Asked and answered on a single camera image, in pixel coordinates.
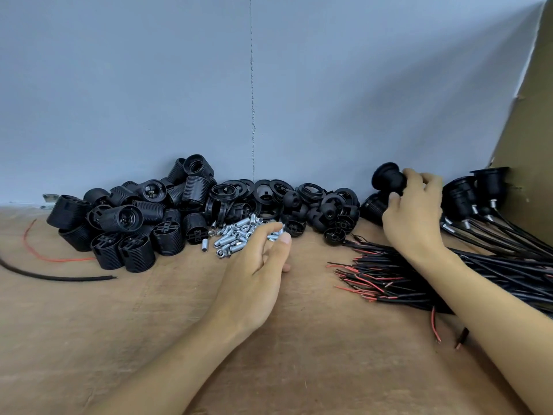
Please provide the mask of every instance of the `fingernail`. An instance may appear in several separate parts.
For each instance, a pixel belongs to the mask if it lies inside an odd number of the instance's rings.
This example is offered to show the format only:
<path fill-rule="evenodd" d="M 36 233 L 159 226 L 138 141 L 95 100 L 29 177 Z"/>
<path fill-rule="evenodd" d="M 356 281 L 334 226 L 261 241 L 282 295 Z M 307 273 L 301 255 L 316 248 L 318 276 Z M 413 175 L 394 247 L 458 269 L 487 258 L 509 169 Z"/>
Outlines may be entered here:
<path fill-rule="evenodd" d="M 278 237 L 278 240 L 279 242 L 282 242 L 282 243 L 290 243 L 292 241 L 292 236 L 290 236 L 289 233 L 282 233 L 279 237 Z"/>

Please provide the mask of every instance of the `red wire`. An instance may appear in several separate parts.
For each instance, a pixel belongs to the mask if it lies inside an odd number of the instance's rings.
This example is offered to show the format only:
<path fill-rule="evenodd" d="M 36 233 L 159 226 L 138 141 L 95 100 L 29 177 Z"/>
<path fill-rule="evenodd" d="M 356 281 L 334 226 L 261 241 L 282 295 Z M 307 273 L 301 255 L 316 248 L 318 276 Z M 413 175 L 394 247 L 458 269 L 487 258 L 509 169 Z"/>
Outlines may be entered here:
<path fill-rule="evenodd" d="M 38 253 L 28 242 L 27 242 L 27 236 L 29 236 L 29 231 L 31 230 L 31 227 L 36 222 L 36 218 L 31 221 L 31 224 L 29 224 L 29 227 L 27 227 L 27 230 L 25 230 L 25 233 L 23 234 L 23 245 L 25 246 L 25 249 L 27 249 L 29 252 L 31 252 L 35 257 L 39 258 L 41 261 L 46 262 L 77 262 L 77 261 L 91 261 L 95 258 L 75 258 L 75 259 L 51 259 L 47 258 L 45 256 L 42 256 L 40 253 Z"/>
<path fill-rule="evenodd" d="M 436 340 L 438 342 L 442 342 L 442 339 L 438 335 L 438 331 L 436 330 L 436 307 L 432 306 L 432 312 L 430 312 L 430 324 L 432 325 L 432 331 L 434 332 L 434 335 L 436 336 Z"/>

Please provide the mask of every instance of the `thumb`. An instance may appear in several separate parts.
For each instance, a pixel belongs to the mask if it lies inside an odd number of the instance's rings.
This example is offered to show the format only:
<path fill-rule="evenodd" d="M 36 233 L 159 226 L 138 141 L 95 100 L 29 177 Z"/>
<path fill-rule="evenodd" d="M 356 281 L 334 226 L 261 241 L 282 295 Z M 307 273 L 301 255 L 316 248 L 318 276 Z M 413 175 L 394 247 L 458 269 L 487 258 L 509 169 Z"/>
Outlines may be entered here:
<path fill-rule="evenodd" d="M 276 272 L 280 275 L 282 268 L 290 254 L 292 237 L 289 233 L 282 233 L 269 251 L 269 256 L 263 269 L 268 272 Z"/>
<path fill-rule="evenodd" d="M 400 200 L 401 197 L 397 192 L 390 192 L 390 197 L 388 198 L 388 209 L 392 210 L 392 212 L 397 211 L 399 209 Z"/>

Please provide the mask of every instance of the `person's right hand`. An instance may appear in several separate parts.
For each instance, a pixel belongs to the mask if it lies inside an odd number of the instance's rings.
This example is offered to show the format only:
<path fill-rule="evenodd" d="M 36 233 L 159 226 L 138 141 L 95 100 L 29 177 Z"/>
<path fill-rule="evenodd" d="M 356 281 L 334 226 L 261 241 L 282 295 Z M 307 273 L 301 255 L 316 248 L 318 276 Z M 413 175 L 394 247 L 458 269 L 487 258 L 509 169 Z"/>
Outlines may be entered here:
<path fill-rule="evenodd" d="M 402 197 L 390 194 L 382 223 L 391 245 L 406 259 L 414 259 L 444 248 L 440 235 L 442 178 L 413 169 L 403 173 L 407 187 Z"/>

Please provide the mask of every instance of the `forearm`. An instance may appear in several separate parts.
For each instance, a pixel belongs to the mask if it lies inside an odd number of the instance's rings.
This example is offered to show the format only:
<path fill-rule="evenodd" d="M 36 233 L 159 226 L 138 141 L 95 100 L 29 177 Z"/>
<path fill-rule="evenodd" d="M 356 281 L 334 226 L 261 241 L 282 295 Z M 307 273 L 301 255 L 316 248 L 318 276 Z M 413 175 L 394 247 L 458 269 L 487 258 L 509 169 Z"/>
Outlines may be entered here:
<path fill-rule="evenodd" d="M 444 248 L 408 257 L 536 414 L 553 408 L 553 321 Z"/>
<path fill-rule="evenodd" d="M 228 323 L 204 318 L 86 415 L 181 415 L 202 384 L 242 340 Z"/>

